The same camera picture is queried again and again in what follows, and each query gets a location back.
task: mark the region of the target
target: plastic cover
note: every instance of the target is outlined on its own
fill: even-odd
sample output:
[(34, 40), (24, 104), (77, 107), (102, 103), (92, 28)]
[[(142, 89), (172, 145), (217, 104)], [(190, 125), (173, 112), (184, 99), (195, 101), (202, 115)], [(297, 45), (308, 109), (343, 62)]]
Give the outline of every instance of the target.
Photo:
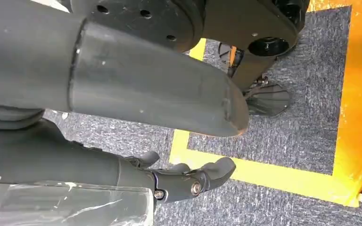
[(153, 200), (142, 187), (0, 184), (0, 226), (150, 226)]

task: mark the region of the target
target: yellow tape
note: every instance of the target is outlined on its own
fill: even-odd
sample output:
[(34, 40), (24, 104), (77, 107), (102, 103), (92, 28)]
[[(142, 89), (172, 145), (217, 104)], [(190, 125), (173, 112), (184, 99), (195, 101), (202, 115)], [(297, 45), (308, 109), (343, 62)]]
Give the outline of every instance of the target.
[[(291, 193), (358, 207), (362, 190), (362, 1), (312, 0), (309, 11), (352, 5), (344, 84), (332, 176), (233, 158), (237, 169), (232, 179)], [(191, 50), (190, 56), (203, 59), (206, 40)], [(199, 168), (222, 156), (189, 150), (189, 132), (175, 130), (170, 162), (184, 162)]]

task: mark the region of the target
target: metal bolt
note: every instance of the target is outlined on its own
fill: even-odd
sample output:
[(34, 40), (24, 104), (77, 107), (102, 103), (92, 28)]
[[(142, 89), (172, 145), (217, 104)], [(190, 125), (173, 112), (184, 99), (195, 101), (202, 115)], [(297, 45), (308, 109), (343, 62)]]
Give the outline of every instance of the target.
[(202, 186), (200, 185), (199, 182), (195, 181), (192, 184), (192, 187), (191, 187), (192, 195), (197, 196), (200, 193), (201, 190), (202, 190)]
[(163, 199), (164, 196), (165, 196), (165, 193), (163, 191), (160, 191), (160, 190), (155, 191), (155, 198), (156, 199)]

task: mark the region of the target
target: black mount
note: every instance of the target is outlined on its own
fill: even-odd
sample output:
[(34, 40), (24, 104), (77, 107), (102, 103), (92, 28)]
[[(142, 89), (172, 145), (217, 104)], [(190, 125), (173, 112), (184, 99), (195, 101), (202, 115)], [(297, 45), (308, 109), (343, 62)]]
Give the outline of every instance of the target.
[(277, 56), (290, 51), (309, 0), (64, 0), (90, 20), (183, 52), (200, 38), (237, 48), (228, 76), (250, 89)]

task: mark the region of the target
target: white scratch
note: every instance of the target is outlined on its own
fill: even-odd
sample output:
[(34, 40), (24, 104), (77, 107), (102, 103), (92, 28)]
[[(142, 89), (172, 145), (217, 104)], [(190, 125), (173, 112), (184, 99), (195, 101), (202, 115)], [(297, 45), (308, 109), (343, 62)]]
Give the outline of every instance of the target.
[(84, 213), (84, 212), (90, 211), (90, 210), (96, 210), (96, 209), (99, 209), (99, 208), (102, 208), (102, 207), (105, 207), (105, 206), (114, 204), (114, 203), (119, 202), (119, 201), (121, 201), (121, 200), (122, 200), (122, 199), (117, 200), (117, 201), (114, 201), (114, 202), (108, 202), (108, 203), (106, 203), (106, 204), (104, 204), (104, 205), (101, 205), (101, 206), (92, 206), (92, 207), (88, 207), (88, 208), (79, 210), (79, 211), (77, 211), (76, 213), (74, 213), (74, 214), (66, 217), (64, 220), (62, 220), (62, 223), (65, 222), (65, 221), (67, 221), (68, 219), (70, 219), (70, 218), (72, 218), (72, 217), (75, 217), (75, 216), (79, 215), (80, 213)]

